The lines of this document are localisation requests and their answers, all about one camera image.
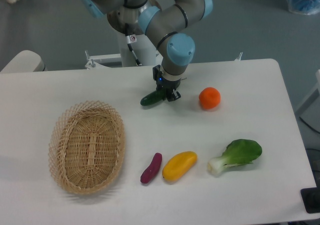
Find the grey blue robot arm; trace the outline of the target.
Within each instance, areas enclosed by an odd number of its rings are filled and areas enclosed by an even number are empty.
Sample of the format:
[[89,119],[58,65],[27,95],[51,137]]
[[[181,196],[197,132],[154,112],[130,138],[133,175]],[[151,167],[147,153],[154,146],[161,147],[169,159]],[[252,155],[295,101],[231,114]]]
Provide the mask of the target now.
[[156,89],[141,100],[143,106],[180,98],[178,87],[195,53],[195,42],[183,29],[207,17],[212,0],[174,0],[167,9],[155,0],[82,2],[93,17],[107,17],[119,33],[123,66],[152,66]]

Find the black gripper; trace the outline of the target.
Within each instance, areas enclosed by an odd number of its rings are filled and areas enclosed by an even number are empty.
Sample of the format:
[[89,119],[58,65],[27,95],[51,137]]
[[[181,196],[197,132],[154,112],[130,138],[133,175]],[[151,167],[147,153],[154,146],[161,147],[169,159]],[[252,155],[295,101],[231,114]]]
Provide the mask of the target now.
[[181,83],[180,75],[171,75],[165,71],[162,65],[156,65],[152,68],[152,76],[156,82],[156,92],[165,93],[168,102],[181,98],[181,94],[176,91]]

